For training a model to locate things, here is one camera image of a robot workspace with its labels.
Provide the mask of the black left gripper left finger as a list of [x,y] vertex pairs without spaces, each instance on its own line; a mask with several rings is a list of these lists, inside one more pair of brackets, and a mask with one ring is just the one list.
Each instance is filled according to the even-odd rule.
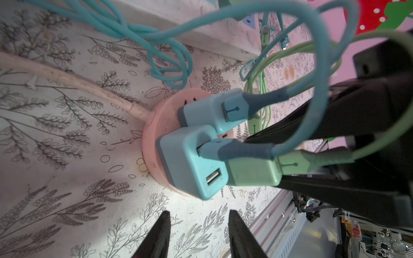
[[132,258],[166,258],[171,236],[171,216],[165,210],[159,216]]

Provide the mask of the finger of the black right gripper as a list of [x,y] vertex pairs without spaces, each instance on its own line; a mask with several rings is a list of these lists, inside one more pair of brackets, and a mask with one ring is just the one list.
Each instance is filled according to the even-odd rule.
[[413,97],[412,74],[348,80],[332,86],[324,118],[310,139],[385,132]]
[[350,211],[389,227],[413,226],[413,201],[399,184],[384,180],[333,180],[283,176],[279,188]]

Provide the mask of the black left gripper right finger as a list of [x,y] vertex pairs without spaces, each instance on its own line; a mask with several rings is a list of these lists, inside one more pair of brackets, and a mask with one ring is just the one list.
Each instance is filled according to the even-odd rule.
[[230,210],[228,227],[232,258],[267,258],[236,210]]

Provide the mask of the teal charger plug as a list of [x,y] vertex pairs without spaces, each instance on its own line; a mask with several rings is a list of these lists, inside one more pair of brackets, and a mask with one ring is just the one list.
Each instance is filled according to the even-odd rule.
[[203,144],[216,139],[210,125],[182,127],[157,139],[158,155],[171,185],[201,200],[211,199],[227,185],[225,163],[198,153]]

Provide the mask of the blue charger plug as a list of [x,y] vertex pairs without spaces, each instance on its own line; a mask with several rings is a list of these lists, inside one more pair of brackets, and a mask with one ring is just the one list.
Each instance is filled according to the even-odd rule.
[[233,89],[185,104],[177,117],[182,127],[210,125],[224,134],[252,116],[254,99],[253,94]]

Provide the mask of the round pink power socket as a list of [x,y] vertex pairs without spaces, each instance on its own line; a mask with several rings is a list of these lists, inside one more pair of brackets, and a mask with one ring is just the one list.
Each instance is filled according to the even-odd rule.
[[227,185],[225,162],[203,158],[198,149],[210,140],[231,139],[232,131],[218,134],[203,121],[197,126],[182,126],[179,109],[191,104],[221,104],[222,97],[228,95],[192,88],[156,105],[154,118],[144,127],[142,149],[149,172],[158,183],[201,200],[212,198]]

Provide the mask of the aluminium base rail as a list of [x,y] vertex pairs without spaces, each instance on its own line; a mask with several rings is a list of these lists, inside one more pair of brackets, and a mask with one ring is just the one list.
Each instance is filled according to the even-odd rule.
[[296,193],[280,190],[249,227],[269,258],[287,258],[307,218],[295,206]]

